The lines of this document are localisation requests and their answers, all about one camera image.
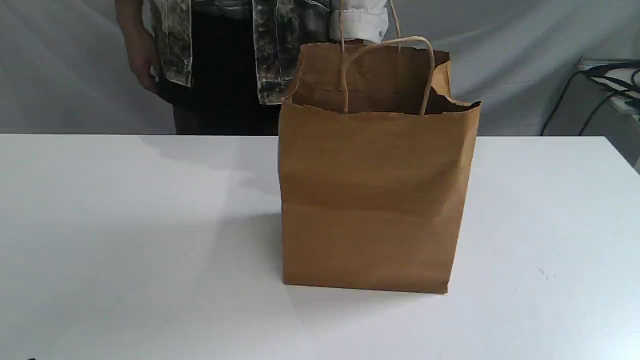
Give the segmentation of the person's right hand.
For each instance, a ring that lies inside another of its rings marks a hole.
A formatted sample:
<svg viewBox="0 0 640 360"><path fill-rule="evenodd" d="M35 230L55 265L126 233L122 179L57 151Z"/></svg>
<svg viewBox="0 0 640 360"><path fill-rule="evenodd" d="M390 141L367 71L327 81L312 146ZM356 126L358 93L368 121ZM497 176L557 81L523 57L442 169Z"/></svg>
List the person's right hand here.
<svg viewBox="0 0 640 360"><path fill-rule="evenodd" d="M144 29L123 33L129 68L137 82L153 94L158 93L156 76L158 57L153 36Z"/></svg>

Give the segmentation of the person's left forearm sleeve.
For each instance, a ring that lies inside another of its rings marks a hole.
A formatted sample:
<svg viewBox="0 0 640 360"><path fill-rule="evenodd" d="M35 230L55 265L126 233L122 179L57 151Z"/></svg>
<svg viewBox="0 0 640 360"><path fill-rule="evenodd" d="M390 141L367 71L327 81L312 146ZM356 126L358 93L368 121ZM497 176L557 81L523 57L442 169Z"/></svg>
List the person's left forearm sleeve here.
<svg viewBox="0 0 640 360"><path fill-rule="evenodd" d="M332 0L329 36L334 41L381 43L389 27L386 0Z"/></svg>

